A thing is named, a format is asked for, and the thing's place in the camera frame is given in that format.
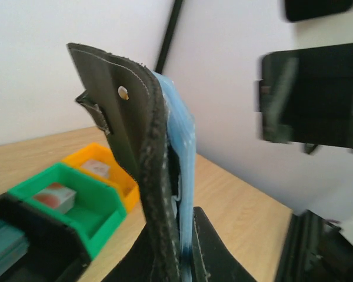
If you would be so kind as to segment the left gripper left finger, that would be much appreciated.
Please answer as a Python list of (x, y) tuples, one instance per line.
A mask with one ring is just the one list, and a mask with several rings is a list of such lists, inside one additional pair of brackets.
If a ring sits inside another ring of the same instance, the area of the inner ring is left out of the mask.
[(101, 281), (149, 282), (154, 258), (149, 232), (144, 226), (128, 253)]

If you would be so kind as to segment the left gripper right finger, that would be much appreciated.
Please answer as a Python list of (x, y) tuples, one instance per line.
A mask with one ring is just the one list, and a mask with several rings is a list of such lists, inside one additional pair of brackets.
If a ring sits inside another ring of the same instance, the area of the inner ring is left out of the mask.
[(192, 280), (254, 282), (255, 279), (230, 253), (201, 207), (194, 207)]

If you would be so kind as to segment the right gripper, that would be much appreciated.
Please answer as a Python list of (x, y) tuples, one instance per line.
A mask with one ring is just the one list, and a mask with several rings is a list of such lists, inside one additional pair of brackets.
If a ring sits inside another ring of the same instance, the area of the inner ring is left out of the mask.
[(259, 70), (262, 140), (353, 151), (353, 43), (271, 52)]

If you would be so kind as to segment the black leather card holder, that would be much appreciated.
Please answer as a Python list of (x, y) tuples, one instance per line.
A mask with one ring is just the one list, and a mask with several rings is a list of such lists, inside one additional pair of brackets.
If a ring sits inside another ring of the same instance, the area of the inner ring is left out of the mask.
[(151, 248), (149, 281), (192, 281), (196, 139), (172, 82), (146, 66), (69, 43), (84, 86), (76, 102), (138, 184)]

